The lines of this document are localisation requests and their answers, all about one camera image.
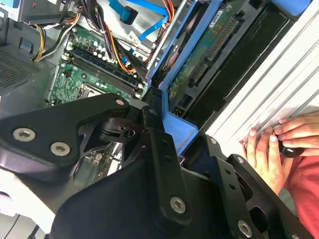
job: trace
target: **wire bundle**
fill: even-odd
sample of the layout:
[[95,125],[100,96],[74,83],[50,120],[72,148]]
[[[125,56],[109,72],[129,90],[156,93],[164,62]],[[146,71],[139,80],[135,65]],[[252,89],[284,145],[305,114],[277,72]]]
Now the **wire bundle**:
[[127,68],[121,60],[117,40],[113,37],[107,24],[104,22],[104,12],[102,7],[95,0],[80,0],[83,5],[84,14],[91,28],[101,33],[106,45],[106,52],[110,58],[115,58],[121,68],[126,72],[135,72],[135,69]]
[[173,21],[173,19],[175,17],[175,10],[174,10],[172,1],[171,0],[163,0],[163,3],[168,11],[169,19],[168,19],[168,22],[165,24],[165,26],[161,27],[159,29],[158,37],[157,37],[156,41],[154,42],[154,47],[152,48],[151,53],[149,54],[148,58],[144,62],[145,64],[148,64],[150,62],[152,56],[154,55],[154,53],[158,47],[160,40],[163,38],[163,36],[166,32],[166,29],[168,28],[171,21]]
[[56,52],[59,47],[61,46],[61,44],[63,43],[65,37],[67,36],[67,34],[69,33],[69,31],[76,25],[76,23],[79,21],[81,14],[76,14],[75,17],[71,20],[66,20],[66,23],[69,23],[69,25],[65,26],[62,28],[62,30],[59,33],[59,36],[56,40],[56,42],[54,43],[54,45],[44,51],[44,46],[45,46],[45,39],[46,39],[46,33],[45,30],[43,30],[43,27],[35,25],[35,27],[38,29],[39,33],[40,33],[40,48],[38,53],[32,58],[33,61],[41,61],[43,58],[52,55],[54,52]]

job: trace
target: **motherboard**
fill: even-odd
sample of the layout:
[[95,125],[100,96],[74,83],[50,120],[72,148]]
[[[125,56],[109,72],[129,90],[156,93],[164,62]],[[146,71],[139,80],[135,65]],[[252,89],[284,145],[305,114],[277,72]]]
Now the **motherboard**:
[[[141,98],[146,90],[146,83],[137,73],[125,72],[116,60],[109,58],[100,36],[76,26],[57,66],[47,102],[55,106],[110,92],[129,102]],[[113,154],[117,146],[111,143],[81,159],[75,176],[79,189],[107,176],[111,163],[120,160]]]

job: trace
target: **human hand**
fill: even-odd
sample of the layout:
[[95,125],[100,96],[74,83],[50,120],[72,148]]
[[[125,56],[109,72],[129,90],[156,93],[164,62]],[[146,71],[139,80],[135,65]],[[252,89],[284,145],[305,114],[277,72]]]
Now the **human hand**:
[[257,131],[251,129],[248,136],[247,149],[243,147],[243,156],[255,169],[259,176],[278,195],[290,173],[292,159],[280,158],[278,140],[268,127],[257,143]]
[[283,142],[283,146],[305,148],[301,156],[319,155],[319,112],[282,119],[281,126],[275,129],[275,134]]

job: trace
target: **yellow wire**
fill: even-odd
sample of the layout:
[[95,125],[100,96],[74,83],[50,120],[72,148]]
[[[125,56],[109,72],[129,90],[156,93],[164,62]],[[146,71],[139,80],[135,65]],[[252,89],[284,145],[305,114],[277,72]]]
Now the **yellow wire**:
[[34,61],[39,61],[39,59],[41,58],[41,56],[43,54],[43,50],[44,50],[44,34],[43,34],[42,29],[37,24],[35,24],[35,27],[40,33],[40,47],[39,47],[39,52],[37,54],[37,57],[35,58]]
[[116,46],[115,46],[113,35],[112,35],[111,31],[109,30],[109,28],[107,27],[106,24],[105,24],[105,27],[106,27],[107,31],[109,32],[109,35],[111,36],[111,42],[112,42],[112,46],[113,46],[113,49],[114,49],[115,57],[116,57],[118,63],[120,64],[121,68],[122,68],[123,70],[125,70],[126,72],[130,72],[130,73],[136,72],[135,69],[129,70],[128,68],[126,68],[126,67],[123,65],[123,63],[122,63],[122,61],[121,61],[121,59],[120,59],[120,57],[119,57],[119,53],[118,53],[118,51],[117,51],[117,48],[116,48]]

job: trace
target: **ventilation grille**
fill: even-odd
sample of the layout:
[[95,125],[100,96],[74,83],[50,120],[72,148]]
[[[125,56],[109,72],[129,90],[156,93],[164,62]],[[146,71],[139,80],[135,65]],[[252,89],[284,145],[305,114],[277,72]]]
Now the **ventilation grille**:
[[7,88],[41,71],[31,63],[0,50],[0,87]]

